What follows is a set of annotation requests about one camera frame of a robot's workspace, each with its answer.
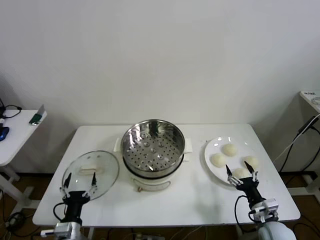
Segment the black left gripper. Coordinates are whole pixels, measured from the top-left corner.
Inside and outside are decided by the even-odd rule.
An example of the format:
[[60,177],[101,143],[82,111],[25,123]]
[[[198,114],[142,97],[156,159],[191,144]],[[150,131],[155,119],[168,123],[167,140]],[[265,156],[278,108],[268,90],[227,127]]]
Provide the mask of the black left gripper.
[[88,198],[97,198],[98,185],[96,173],[94,172],[93,174],[85,176],[85,191],[69,192],[71,177],[72,173],[70,172],[67,178],[62,181],[62,186],[59,188],[63,202],[67,206],[65,217],[61,220],[61,222],[82,223],[81,212],[83,205],[88,203]]

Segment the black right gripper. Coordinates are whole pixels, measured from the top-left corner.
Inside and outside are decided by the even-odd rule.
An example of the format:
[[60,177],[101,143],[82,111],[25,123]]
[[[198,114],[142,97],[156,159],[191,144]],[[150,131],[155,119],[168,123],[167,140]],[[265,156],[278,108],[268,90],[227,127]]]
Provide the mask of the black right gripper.
[[245,193],[249,203],[260,203],[265,200],[264,197],[258,191],[259,179],[258,172],[247,162],[244,162],[251,176],[246,178],[238,179],[233,176],[230,168],[225,165],[227,172],[227,181],[233,185],[237,186],[236,189]]

